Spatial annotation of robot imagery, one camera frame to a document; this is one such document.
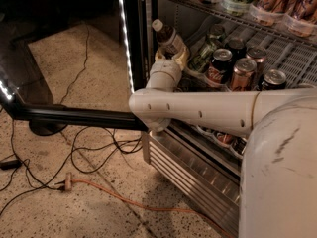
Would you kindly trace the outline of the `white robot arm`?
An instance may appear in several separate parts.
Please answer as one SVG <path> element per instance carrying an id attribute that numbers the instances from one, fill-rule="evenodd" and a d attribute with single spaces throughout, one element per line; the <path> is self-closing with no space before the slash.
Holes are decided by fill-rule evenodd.
<path id="1" fill-rule="evenodd" d="M 176 119 L 246 139 L 239 238 L 317 238 L 317 89 L 177 92 L 182 68 L 157 54 L 130 110 L 153 131 Z"/>

